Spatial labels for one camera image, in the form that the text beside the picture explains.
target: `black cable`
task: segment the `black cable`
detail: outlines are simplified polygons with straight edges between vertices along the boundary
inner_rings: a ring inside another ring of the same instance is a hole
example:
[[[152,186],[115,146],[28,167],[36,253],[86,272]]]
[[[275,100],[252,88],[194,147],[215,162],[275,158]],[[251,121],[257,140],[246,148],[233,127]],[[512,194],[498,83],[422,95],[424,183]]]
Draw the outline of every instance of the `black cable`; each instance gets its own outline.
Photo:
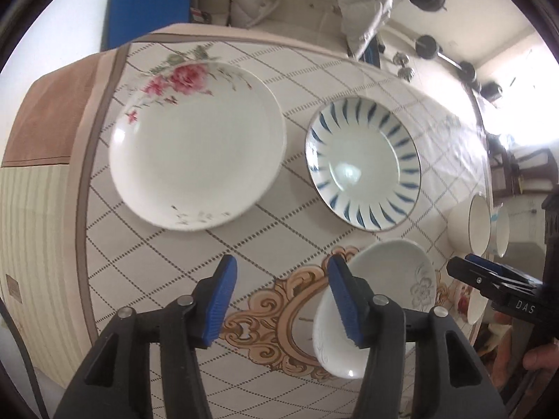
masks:
[[[33,395],[35,396],[35,401],[37,402],[37,408],[39,413],[41,414],[41,418],[50,419],[49,413],[46,410],[45,401],[43,400],[43,394],[41,394],[41,388],[38,385],[37,375],[35,374],[35,369],[33,368],[31,358],[29,357],[29,353],[27,352],[25,343],[23,343],[20,332],[17,330],[16,324],[13,322],[12,317],[9,314],[8,309],[6,308],[6,305],[2,301],[2,298],[0,298],[0,315],[2,315],[2,318],[6,322],[9,331],[12,333],[13,340],[16,341],[17,348],[20,351],[21,359],[23,360],[27,376],[29,377],[31,390],[33,391]]]

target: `wooden chair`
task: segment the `wooden chair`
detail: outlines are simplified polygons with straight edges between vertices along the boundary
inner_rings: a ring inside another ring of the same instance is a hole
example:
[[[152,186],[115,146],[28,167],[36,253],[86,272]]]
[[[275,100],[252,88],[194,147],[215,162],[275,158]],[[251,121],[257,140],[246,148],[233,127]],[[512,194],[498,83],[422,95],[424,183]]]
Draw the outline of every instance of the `wooden chair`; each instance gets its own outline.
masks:
[[[496,165],[491,166],[491,170],[503,170],[505,175],[505,188],[494,190],[494,199],[513,197],[521,194],[549,193],[550,188],[533,189],[525,187],[525,182],[529,180],[548,180],[551,182],[552,187],[559,183],[559,168],[549,148],[536,149],[536,151],[524,156],[515,157],[500,144],[499,146],[500,148],[495,144],[491,146],[493,152],[490,151],[490,158],[496,163]],[[544,164],[525,168],[522,166],[522,163],[541,154],[547,155],[547,161]]]

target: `finger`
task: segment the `finger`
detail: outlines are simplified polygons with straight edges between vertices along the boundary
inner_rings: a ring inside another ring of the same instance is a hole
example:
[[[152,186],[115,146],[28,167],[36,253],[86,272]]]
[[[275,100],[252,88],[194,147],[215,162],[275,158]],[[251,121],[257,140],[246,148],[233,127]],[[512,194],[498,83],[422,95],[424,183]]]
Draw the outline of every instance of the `finger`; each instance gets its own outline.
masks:
[[[559,346],[547,344],[534,348],[524,355],[522,363],[526,370],[555,370],[559,367]]]
[[[505,313],[502,313],[502,312],[495,312],[495,314],[493,315],[493,319],[495,320],[495,323],[498,323],[498,324],[512,324],[513,323],[513,318],[509,315],[506,315]]]
[[[491,381],[495,387],[503,386],[509,377],[507,366],[510,361],[511,351],[511,332],[508,331],[502,338],[501,344],[497,348],[497,357],[493,363],[493,372],[491,373]]]

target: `blue gripper pad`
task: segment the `blue gripper pad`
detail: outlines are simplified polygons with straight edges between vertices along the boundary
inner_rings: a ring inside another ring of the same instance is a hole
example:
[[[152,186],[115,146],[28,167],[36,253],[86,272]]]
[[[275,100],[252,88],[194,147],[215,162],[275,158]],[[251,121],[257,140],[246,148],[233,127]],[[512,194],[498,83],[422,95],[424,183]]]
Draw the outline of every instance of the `blue gripper pad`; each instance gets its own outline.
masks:
[[[200,280],[194,288],[196,316],[189,323],[189,336],[195,346],[207,348],[219,337],[236,282],[237,261],[224,255],[213,276]]]
[[[367,318],[370,307],[358,281],[365,281],[353,277],[346,262],[339,255],[333,256],[328,262],[328,279],[346,335],[361,347],[364,343],[362,324]]]

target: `round plate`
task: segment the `round plate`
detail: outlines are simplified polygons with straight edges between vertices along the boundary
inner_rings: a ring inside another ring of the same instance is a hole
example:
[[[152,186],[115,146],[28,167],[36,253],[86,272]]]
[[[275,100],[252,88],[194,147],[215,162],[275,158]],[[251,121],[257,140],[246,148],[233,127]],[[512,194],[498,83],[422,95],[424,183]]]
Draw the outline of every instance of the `round plate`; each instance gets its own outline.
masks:
[[[283,115],[251,73],[215,63],[165,69],[117,119],[109,162],[122,200],[176,230],[236,218],[275,180],[286,148]]]
[[[305,154],[322,200],[354,227],[388,230],[412,212],[421,186],[417,149],[381,104],[359,96],[330,103],[310,125]]]
[[[437,278],[425,251],[409,240],[374,244],[348,263],[375,294],[384,294],[402,308],[427,312],[435,305]],[[363,378],[369,349],[360,350],[346,337],[330,287],[324,292],[312,326],[312,345],[328,372],[340,378]],[[406,344],[406,352],[415,346]]]

